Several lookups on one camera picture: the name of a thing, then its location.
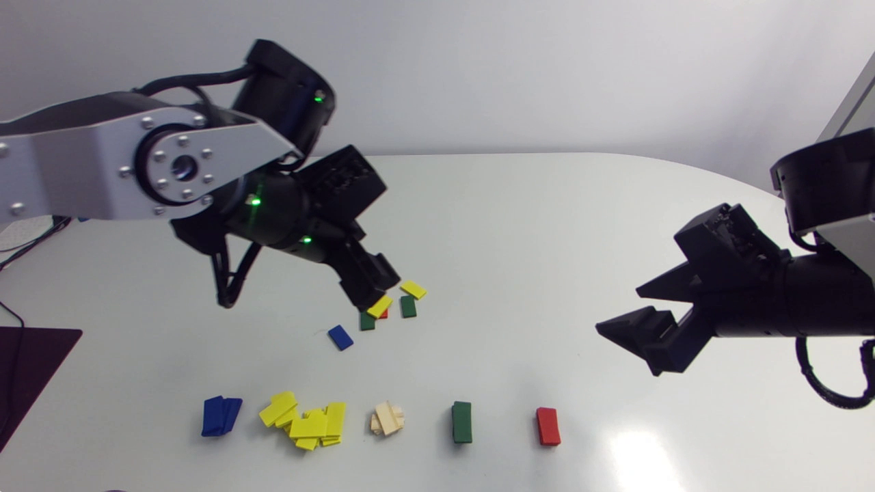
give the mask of blue block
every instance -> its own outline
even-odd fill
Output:
[[[353,344],[353,339],[349,338],[349,334],[341,325],[328,330],[328,336],[334,341],[334,345],[337,345],[338,350],[346,350]]]
[[[225,425],[225,412],[222,397],[204,400],[204,428],[200,431],[202,436],[221,436],[221,430]]]
[[[237,420],[237,414],[240,413],[241,405],[243,405],[243,400],[240,398],[225,398],[222,401],[225,423],[222,426],[221,433],[227,434],[231,432],[231,429],[234,429],[234,422]]]

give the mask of stack of blue blocks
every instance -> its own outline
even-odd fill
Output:
[[[243,400],[240,398],[219,396],[204,400],[204,428],[200,435],[216,437],[231,432],[242,404]]]

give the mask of white wall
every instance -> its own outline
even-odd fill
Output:
[[[872,54],[873,14],[872,0],[3,0],[0,119],[236,67],[263,37],[337,91],[321,152],[625,152],[767,187]]]

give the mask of red block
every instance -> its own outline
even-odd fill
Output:
[[[538,437],[541,438],[541,446],[559,446],[559,422],[556,418],[555,408],[541,407],[536,412],[538,417]]]

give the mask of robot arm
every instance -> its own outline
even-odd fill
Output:
[[[771,169],[791,239],[812,254],[792,257],[740,206],[720,205],[676,235],[688,261],[637,289],[643,298],[689,302],[679,321],[652,306],[596,325],[647,362],[654,376],[683,372],[712,337],[796,338],[801,372],[819,396],[846,409],[875,399],[875,341],[860,348],[867,386],[846,397],[814,375],[809,336],[875,336],[875,55],[821,141]],[[802,238],[813,234],[815,244]]]
[[[386,187],[348,146],[300,169],[334,110],[319,74],[259,39],[246,65],[180,75],[42,109],[0,123],[0,214],[171,219],[178,238],[209,255],[219,304],[231,307],[262,246],[328,264],[360,310],[399,277],[360,245],[355,218]],[[245,80],[231,109],[200,86]],[[199,104],[152,96],[188,88]],[[236,271],[226,235],[252,242]]]

